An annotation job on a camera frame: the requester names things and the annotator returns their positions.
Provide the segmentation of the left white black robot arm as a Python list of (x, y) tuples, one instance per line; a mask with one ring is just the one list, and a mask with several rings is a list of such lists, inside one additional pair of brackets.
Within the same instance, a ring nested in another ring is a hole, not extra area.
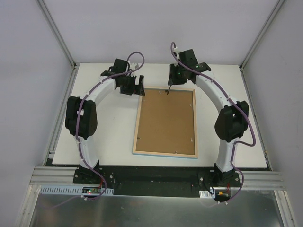
[(65, 128), (74, 137), (80, 156), (73, 183), (105, 183), (99, 172), (99, 158), (93, 140), (98, 126), (97, 106), (117, 88), (124, 95), (145, 96), (144, 76), (133, 75), (139, 69), (137, 64), (131, 66), (129, 60), (115, 59), (113, 66), (101, 73), (97, 84), (84, 96), (68, 98)]

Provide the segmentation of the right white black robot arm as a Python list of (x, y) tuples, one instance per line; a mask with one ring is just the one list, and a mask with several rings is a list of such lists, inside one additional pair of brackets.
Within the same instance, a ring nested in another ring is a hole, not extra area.
[(192, 49), (178, 52), (172, 47), (171, 53), (176, 63), (169, 66), (168, 86), (183, 85), (191, 81), (204, 91), (218, 111), (214, 125), (220, 139), (218, 158), (213, 172), (204, 176), (203, 183), (205, 186), (227, 186), (235, 175), (232, 165), (235, 144), (250, 126), (247, 122), (249, 105), (246, 101), (232, 98), (216, 80), (211, 68), (205, 62), (198, 63)]

